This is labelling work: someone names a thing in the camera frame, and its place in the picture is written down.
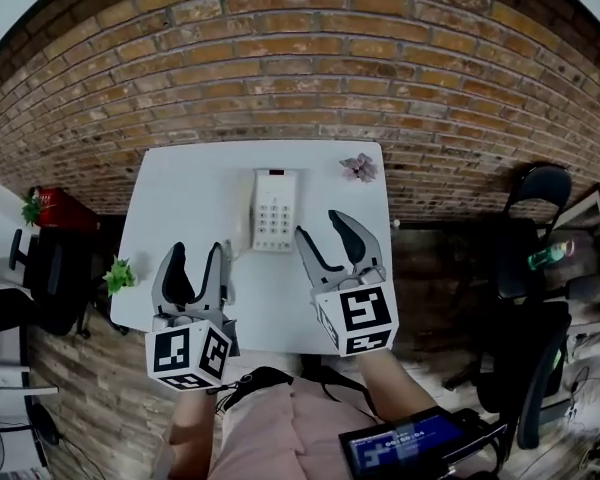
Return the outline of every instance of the person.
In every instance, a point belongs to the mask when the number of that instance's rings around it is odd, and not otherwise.
[[[388,349],[356,356],[366,388],[322,366],[319,356],[302,359],[299,378],[261,367],[237,383],[213,468],[217,395],[182,394],[154,478],[162,470],[170,480],[348,479],[339,434],[436,406]]]

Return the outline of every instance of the telephone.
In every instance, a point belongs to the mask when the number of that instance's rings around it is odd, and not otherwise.
[[[299,172],[253,169],[238,173],[234,255],[248,250],[286,253],[293,250]]]

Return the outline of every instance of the brick wall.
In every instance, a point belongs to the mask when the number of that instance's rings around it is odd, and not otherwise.
[[[16,192],[122,213],[147,148],[269,138],[379,142],[404,220],[497,211],[535,160],[577,197],[600,182],[600,26],[574,0],[42,0],[0,44]]]

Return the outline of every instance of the green plant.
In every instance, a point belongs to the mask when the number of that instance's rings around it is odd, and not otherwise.
[[[129,260],[120,260],[114,256],[111,270],[104,275],[104,280],[107,282],[109,297],[118,293],[122,288],[134,286],[135,278],[131,272]]]
[[[42,210],[42,200],[35,193],[27,194],[24,197],[22,217],[28,225],[33,226],[37,222]]]

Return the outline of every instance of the pink flower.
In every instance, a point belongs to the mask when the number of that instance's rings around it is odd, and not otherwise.
[[[341,160],[340,164],[345,168],[344,177],[350,180],[360,179],[364,183],[369,183],[376,179],[378,167],[373,164],[373,160],[364,153],[360,153],[358,158],[348,158]]]

